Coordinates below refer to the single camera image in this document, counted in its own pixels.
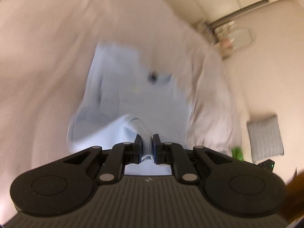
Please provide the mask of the person's hand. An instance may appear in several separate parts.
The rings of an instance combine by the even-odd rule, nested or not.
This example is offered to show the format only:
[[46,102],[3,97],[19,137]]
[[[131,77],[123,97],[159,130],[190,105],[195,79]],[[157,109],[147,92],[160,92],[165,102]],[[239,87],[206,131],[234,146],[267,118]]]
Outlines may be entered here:
[[295,172],[290,183],[286,185],[286,197],[280,208],[280,214],[289,222],[303,216],[304,173]]

